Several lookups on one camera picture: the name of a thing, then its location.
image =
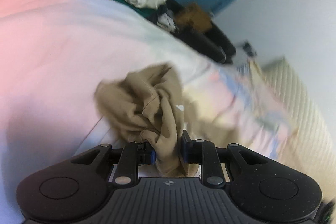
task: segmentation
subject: wall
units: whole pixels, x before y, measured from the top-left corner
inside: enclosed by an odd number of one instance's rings
[[[248,39],[261,65],[286,56],[336,142],[336,0],[235,0],[214,21],[233,43]]]

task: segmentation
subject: bed sheet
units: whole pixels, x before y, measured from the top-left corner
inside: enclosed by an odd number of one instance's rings
[[[262,95],[262,81],[214,64],[127,6],[0,3],[0,223],[23,220],[15,189],[24,177],[117,138],[98,123],[93,94],[103,79],[170,62],[199,116],[237,127],[243,145],[276,159],[292,131],[281,104]]]

